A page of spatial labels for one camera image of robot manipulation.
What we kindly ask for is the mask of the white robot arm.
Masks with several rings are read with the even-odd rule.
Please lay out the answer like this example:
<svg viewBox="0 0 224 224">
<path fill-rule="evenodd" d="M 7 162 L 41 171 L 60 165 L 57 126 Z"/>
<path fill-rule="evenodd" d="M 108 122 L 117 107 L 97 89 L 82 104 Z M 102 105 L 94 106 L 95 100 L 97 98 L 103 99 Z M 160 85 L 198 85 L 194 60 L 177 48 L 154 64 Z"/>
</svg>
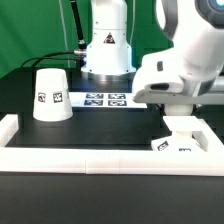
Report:
<svg viewBox="0 0 224 224">
<path fill-rule="evenodd" d="M 224 105 L 224 1 L 155 0 L 157 23 L 173 42 L 132 66 L 126 41 L 125 0 L 91 0 L 93 33 L 85 77 L 119 80 L 134 75 L 136 103 Z"/>
</svg>

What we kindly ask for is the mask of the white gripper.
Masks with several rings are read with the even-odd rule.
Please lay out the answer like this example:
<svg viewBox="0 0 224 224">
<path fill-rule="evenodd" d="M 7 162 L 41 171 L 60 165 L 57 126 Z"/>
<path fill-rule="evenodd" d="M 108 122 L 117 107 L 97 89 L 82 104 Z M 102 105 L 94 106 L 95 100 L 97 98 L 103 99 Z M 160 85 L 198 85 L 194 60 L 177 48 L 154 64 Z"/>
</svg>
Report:
<svg viewBox="0 0 224 224">
<path fill-rule="evenodd" d="M 132 83 L 133 101 L 166 105 L 224 105 L 224 76 L 197 77 L 170 50 L 147 54 Z"/>
</svg>

